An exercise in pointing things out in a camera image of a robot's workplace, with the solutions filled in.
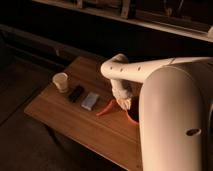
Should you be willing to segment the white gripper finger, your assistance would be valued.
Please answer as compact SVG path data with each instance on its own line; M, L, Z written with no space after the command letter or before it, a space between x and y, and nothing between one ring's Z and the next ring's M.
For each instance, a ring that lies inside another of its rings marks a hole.
M118 99L117 103L123 110L129 110L131 108L131 99L130 98Z

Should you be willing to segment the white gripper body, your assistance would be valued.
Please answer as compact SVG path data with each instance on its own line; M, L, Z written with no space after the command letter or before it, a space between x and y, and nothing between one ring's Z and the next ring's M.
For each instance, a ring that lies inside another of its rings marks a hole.
M128 99L133 96L132 88L126 80L112 80L112 93L116 99Z

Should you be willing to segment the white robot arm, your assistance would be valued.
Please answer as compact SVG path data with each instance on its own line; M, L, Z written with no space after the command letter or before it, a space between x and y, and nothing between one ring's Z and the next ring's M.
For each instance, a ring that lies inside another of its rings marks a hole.
M210 171L213 57L130 63L118 54L101 65L123 109L131 81L142 85L139 129L143 171Z

